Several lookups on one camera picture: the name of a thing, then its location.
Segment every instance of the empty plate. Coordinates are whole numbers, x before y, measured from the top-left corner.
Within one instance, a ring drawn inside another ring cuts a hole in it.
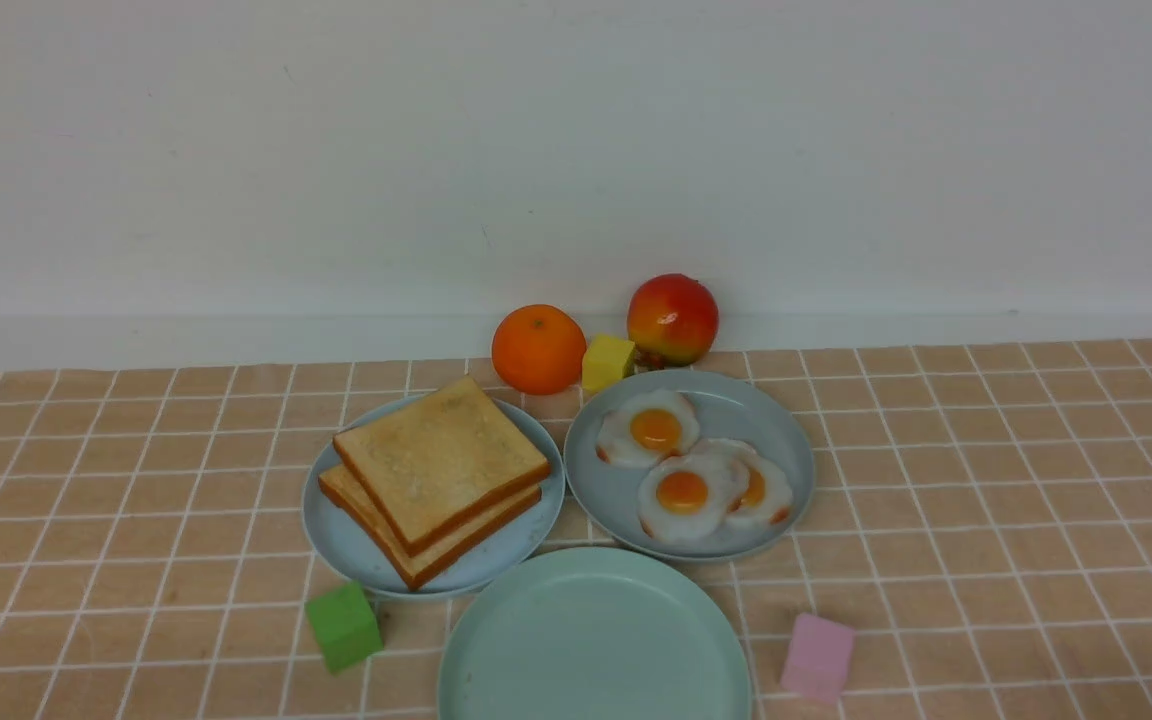
[[[551,552],[490,584],[453,630],[439,720],[749,720],[732,624],[667,564]]]

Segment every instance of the bread slice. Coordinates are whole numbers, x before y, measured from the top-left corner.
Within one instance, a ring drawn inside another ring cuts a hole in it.
[[[403,551],[388,521],[385,521],[376,509],[371,497],[362,491],[362,486],[348,468],[336,465],[319,475],[319,488],[340,510],[348,511],[353,521],[366,530],[371,541],[385,553],[394,570],[397,570],[397,576],[412,592],[419,591],[422,585],[450,568],[453,562],[477,547],[477,544],[485,541],[497,530],[509,524],[509,521],[540,502],[540,486],[536,484],[525,486],[503,501],[480,511],[473,520],[445,536],[440,541],[435,541],[429,550],[410,555]]]
[[[332,442],[412,556],[550,477],[543,452],[468,376]]]

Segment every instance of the baseboard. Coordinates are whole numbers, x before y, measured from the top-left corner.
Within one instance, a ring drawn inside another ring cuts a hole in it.
[[[622,316],[581,316],[626,333]],[[488,355],[497,316],[0,318],[0,370],[334,363]],[[1152,314],[744,314],[717,348],[878,347],[1152,338]]]

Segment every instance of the yellow cube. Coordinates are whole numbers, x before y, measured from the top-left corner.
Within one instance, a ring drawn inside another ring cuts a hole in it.
[[[596,334],[581,362],[579,386],[590,395],[634,373],[634,343]]]

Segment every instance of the plate rim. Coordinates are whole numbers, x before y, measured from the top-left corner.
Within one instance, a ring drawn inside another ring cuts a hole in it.
[[[650,378],[650,377],[662,377],[662,376],[668,376],[670,378],[673,377],[687,378],[687,377],[700,376],[712,379],[713,382],[728,384],[728,386],[735,382],[738,384],[738,386],[744,387],[746,391],[759,393],[759,395],[766,397],[768,402],[771,402],[771,404],[775,406],[776,409],[780,410],[782,415],[785,415],[786,419],[790,422],[790,427],[796,430],[797,434],[799,434],[799,438],[803,439],[805,447],[809,448],[808,465],[809,469],[812,470],[812,473],[810,473],[809,477],[810,487],[806,493],[808,497],[804,498],[803,503],[801,503],[801,507],[803,507],[803,509],[797,511],[795,518],[790,521],[790,524],[786,525],[786,528],[782,530],[781,533],[778,533],[776,536],[768,538],[766,541],[757,543],[746,550],[728,552],[726,553],[726,555],[706,555],[703,558],[691,556],[691,555],[675,555],[675,553],[664,552],[641,546],[641,544],[631,541],[631,539],[627,539],[623,536],[621,536],[621,533],[614,532],[614,530],[607,528],[607,525],[605,525],[602,521],[598,518],[598,516],[596,516],[592,511],[589,510],[589,507],[585,506],[585,501],[581,500],[581,494],[576,488],[576,483],[573,483],[571,473],[570,471],[567,470],[568,465],[567,452],[571,448],[571,442],[573,442],[571,429],[568,429],[567,437],[563,438],[563,475],[567,478],[567,487],[571,488],[573,498],[576,498],[576,503],[579,505],[579,508],[585,513],[586,518],[589,518],[591,523],[598,525],[600,530],[602,530],[612,538],[616,539],[617,543],[621,543],[623,544],[623,546],[630,547],[636,552],[644,553],[644,555],[651,555],[652,558],[655,558],[658,560],[668,560],[672,562],[691,562],[691,564],[718,564],[718,562],[730,562],[733,560],[741,560],[742,558],[758,555],[758,553],[760,552],[771,550],[774,546],[774,544],[782,541],[782,539],[785,539],[785,537],[791,532],[794,525],[797,525],[799,521],[803,520],[803,516],[806,515],[810,509],[812,509],[812,501],[814,498],[814,490],[816,490],[814,486],[817,486],[817,467],[814,465],[814,454],[810,452],[810,448],[812,448],[812,441],[810,441],[810,438],[808,438],[806,431],[803,429],[803,425],[799,424],[799,420],[795,418],[794,414],[790,414],[790,410],[786,409],[786,407],[780,406],[772,396],[767,395],[767,393],[756,387],[752,382],[741,381],[741,379],[732,378],[722,373],[708,372],[708,370],[691,370],[684,367],[673,367],[667,370],[649,370],[649,372],[646,373],[638,373],[636,376],[628,377],[623,379],[623,381],[616,382],[616,386],[621,382],[636,382],[637,378]],[[689,388],[687,387],[676,389],[679,389],[680,392],[689,392]],[[591,404],[586,402],[584,406],[581,407],[579,412],[576,414],[575,418],[573,418],[571,427],[575,427],[576,420],[579,419],[581,415],[584,414],[590,406]]]
[[[449,657],[453,657],[453,650],[456,646],[463,646],[463,644],[468,642],[465,638],[463,638],[463,634],[461,634],[462,635],[461,639],[457,639],[457,632],[462,628],[462,626],[465,626],[465,621],[472,620],[477,615],[483,615],[484,612],[490,612],[488,604],[480,601],[483,601],[484,598],[486,598],[488,602],[492,602],[493,598],[495,598],[497,594],[500,594],[500,600],[506,600],[506,598],[508,598],[509,594],[503,594],[503,593],[517,592],[517,589],[503,589],[503,584],[499,583],[500,579],[507,579],[509,575],[517,573],[539,571],[539,569],[541,569],[546,564],[553,564],[553,562],[558,562],[563,559],[575,558],[575,556],[589,558],[590,560],[588,560],[586,562],[589,562],[590,564],[602,564],[602,562],[607,561],[605,559],[611,559],[611,558],[626,558],[628,561],[631,562],[649,562],[650,564],[657,566],[658,569],[664,570],[664,573],[676,575],[677,578],[681,578],[682,582],[684,582],[687,586],[690,588],[690,593],[695,597],[695,600],[697,602],[700,602],[703,607],[707,607],[707,612],[710,612],[710,615],[717,616],[714,617],[715,620],[714,624],[719,626],[719,628],[726,628],[727,632],[729,632],[729,634],[725,632],[723,637],[725,638],[730,637],[733,647],[732,655],[735,657],[735,661],[738,662],[740,668],[744,672],[742,674],[744,674],[745,676],[745,692],[742,694],[741,696],[742,700],[745,703],[745,717],[749,717],[749,719],[753,719],[755,675],[751,674],[750,664],[745,657],[744,643],[741,642],[740,634],[736,632],[736,629],[732,628],[732,623],[728,623],[727,616],[723,614],[721,607],[718,607],[718,602],[714,602],[714,598],[708,597],[708,593],[705,592],[704,588],[700,588],[699,584],[696,584],[695,579],[687,577],[684,574],[680,573],[676,568],[672,568],[672,566],[668,566],[667,562],[662,562],[654,558],[646,556],[644,555],[644,553],[620,547],[578,546],[578,547],[561,548],[553,552],[544,553],[544,555],[529,558],[528,560],[520,562],[520,564],[515,564],[513,568],[509,568],[508,570],[500,573],[499,575],[497,575],[497,578],[494,578],[493,582],[490,583],[488,586],[484,589],[484,591],[480,592],[479,596],[477,596],[473,599],[473,602],[470,602],[470,606],[468,606],[465,611],[462,612],[461,619],[458,619],[457,623],[452,628],[452,632],[448,634],[447,642],[445,642],[444,644],[444,657],[440,657],[438,661],[438,683],[435,683],[435,697],[434,697],[434,712],[435,717],[438,717],[438,720],[454,720],[452,719],[452,717],[447,715],[448,710],[444,706],[444,684],[449,682],[449,680],[447,680],[448,659]],[[612,571],[609,574],[617,575],[617,577],[626,579],[634,579],[634,582],[644,582],[644,579],[639,575],[626,574],[626,571],[620,569],[616,569],[615,571]]]
[[[379,406],[379,407],[372,407],[371,410],[369,410],[365,414],[358,416],[358,418],[356,418],[355,420],[351,420],[351,423],[347,423],[341,429],[335,430],[335,432],[333,433],[333,437],[338,435],[339,433],[343,433],[343,432],[346,432],[349,429],[361,427],[361,425],[365,425],[365,424],[370,423],[371,420],[379,419],[384,415],[393,414],[393,411],[396,411],[400,407],[410,406],[412,402],[415,402],[417,400],[420,400],[420,397],[425,397],[426,395],[430,395],[430,393],[429,392],[412,393],[412,395],[407,395],[407,396],[403,396],[403,397],[397,397],[397,400],[392,400],[392,401],[387,402],[387,404]],[[492,401],[495,402],[495,404],[497,404],[497,407],[499,407],[500,411],[502,411],[502,414],[506,414],[506,416],[508,416],[508,418],[511,419],[511,420],[515,419],[511,416],[511,410],[518,411],[518,414],[521,414],[522,418],[525,418],[524,419],[525,423],[530,423],[530,424],[535,425],[533,429],[535,430],[539,430],[539,434],[543,434],[545,438],[547,438],[547,442],[550,444],[550,447],[552,447],[553,450],[558,455],[559,480],[561,480],[558,484],[558,486],[559,486],[558,492],[562,493],[562,495],[566,497],[566,488],[567,488],[567,484],[568,484],[567,483],[567,461],[566,461],[566,458],[563,456],[562,448],[559,448],[558,447],[558,442],[554,442],[554,438],[553,438],[553,435],[550,435],[550,431],[544,427],[544,425],[540,423],[540,420],[538,420],[536,418],[532,418],[532,416],[530,414],[528,414],[526,410],[522,409],[522,407],[508,404],[508,402],[499,400],[499,397],[493,397]],[[532,544],[532,546],[530,548],[526,548],[526,553],[524,553],[524,556],[522,558],[522,560],[518,560],[517,562],[515,562],[515,564],[509,566],[509,568],[503,569],[499,574],[492,575],[492,577],[488,577],[486,579],[480,579],[480,582],[477,582],[477,583],[473,583],[473,584],[461,585],[461,588],[445,589],[445,591],[429,592],[429,593],[422,593],[420,591],[417,591],[417,592],[411,592],[411,591],[408,591],[408,592],[394,592],[394,591],[391,591],[389,589],[385,589],[385,588],[372,588],[372,585],[370,585],[370,584],[367,584],[365,582],[362,582],[362,579],[349,577],[349,575],[346,575],[342,571],[340,571],[340,569],[336,566],[334,566],[332,561],[328,560],[328,556],[326,556],[325,553],[323,551],[320,551],[319,544],[317,544],[314,541],[314,537],[310,533],[310,523],[308,523],[308,511],[306,511],[306,499],[308,499],[308,497],[310,497],[310,493],[311,492],[319,493],[319,495],[323,497],[324,500],[326,500],[326,502],[332,502],[331,500],[328,500],[328,498],[326,498],[323,494],[323,491],[319,488],[319,482],[317,482],[319,479],[317,479],[317,475],[314,475],[314,467],[317,464],[319,464],[319,462],[323,460],[323,457],[326,454],[328,454],[329,450],[333,450],[333,446],[332,446],[332,441],[331,440],[328,440],[328,445],[326,445],[323,448],[323,450],[319,450],[319,454],[317,454],[314,456],[314,462],[312,462],[312,464],[310,465],[310,469],[306,470],[305,486],[303,486],[301,488],[301,532],[305,533],[305,539],[306,539],[308,543],[310,543],[310,548],[311,548],[311,551],[314,552],[314,556],[317,559],[323,560],[323,563],[326,564],[340,579],[348,579],[348,582],[356,582],[356,583],[358,583],[358,585],[362,586],[362,589],[365,589],[365,591],[367,591],[370,594],[376,596],[376,597],[380,597],[380,598],[385,598],[385,600],[399,600],[399,601],[411,601],[411,602],[433,602],[433,601],[439,601],[439,600],[448,600],[448,598],[461,597],[462,594],[471,593],[471,592],[475,592],[475,591],[479,591],[479,589],[484,589],[487,584],[492,583],[493,579],[499,578],[500,575],[503,575],[505,573],[508,573],[508,571],[517,568],[518,564],[524,564],[524,562],[526,562],[528,560],[530,560],[531,559],[531,553],[535,553],[536,548],[539,548],[541,546],[541,544],[545,543],[545,538],[548,538],[550,533],[553,532],[554,524],[558,523],[558,516],[561,515],[562,510],[563,510],[563,502],[559,501],[558,505],[554,506],[554,507],[556,507],[556,509],[554,509],[554,511],[551,511],[548,518],[543,522],[543,524],[544,524],[544,532],[543,533],[538,533],[538,538],[539,538],[538,541],[536,541],[535,544]],[[550,477],[553,477],[553,471],[550,471]],[[371,544],[376,544],[376,541],[372,541],[371,537],[367,537],[367,541],[370,541]]]

